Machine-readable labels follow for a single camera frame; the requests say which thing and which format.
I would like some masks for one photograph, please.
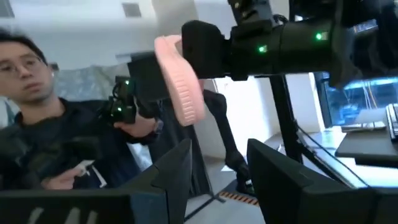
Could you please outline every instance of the yellow and black tape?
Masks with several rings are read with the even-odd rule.
[[[255,198],[252,197],[248,197],[245,195],[239,195],[239,194],[233,194],[233,193],[229,193],[229,192],[220,192],[218,194],[220,197],[224,197],[224,198],[229,198],[232,200],[237,200],[239,202],[243,202],[243,203],[248,203],[250,205],[254,205],[259,207],[259,201]]]

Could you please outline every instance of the pink foam ring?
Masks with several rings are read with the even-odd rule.
[[[175,46],[179,41],[181,41],[179,35],[156,38],[155,54],[177,120],[182,126],[189,126],[205,117],[205,102],[193,68],[179,54]]]

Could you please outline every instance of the eyeglasses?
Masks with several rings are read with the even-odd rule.
[[[39,71],[44,65],[43,61],[39,57],[35,56],[21,58],[21,64],[26,70],[32,73]],[[18,66],[12,62],[7,61],[0,64],[0,77],[17,77],[19,73],[20,71]]]

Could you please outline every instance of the man's hair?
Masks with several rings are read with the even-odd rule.
[[[12,34],[11,32],[0,28],[0,43],[4,42],[16,42],[30,48],[39,58],[47,65],[47,60],[44,57],[43,52],[35,45],[35,43],[28,37],[22,34]]]

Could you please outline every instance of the dark jacket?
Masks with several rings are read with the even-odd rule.
[[[31,159],[32,155],[41,149],[55,144],[71,140],[84,133],[85,136],[95,136],[99,140],[99,150],[101,159],[94,162],[93,167],[105,179],[106,187],[119,187],[128,180],[134,178],[140,173],[140,169],[134,160],[127,146],[128,143],[149,144],[157,139],[158,133],[151,133],[144,138],[134,138],[124,131],[113,128],[106,121],[93,123],[97,116],[97,110],[103,106],[105,101],[91,100],[81,102],[71,102],[61,99],[65,105],[65,113],[58,118],[49,118],[39,123],[24,126],[22,124],[21,114],[16,116],[16,125],[20,127],[24,139],[32,147],[21,160],[22,166]],[[59,167],[57,173],[62,173],[72,167]],[[7,183],[12,182],[16,176],[11,170],[3,170],[3,182],[5,187]],[[90,175],[78,178],[74,189],[95,189],[100,186],[100,180],[89,169]]]

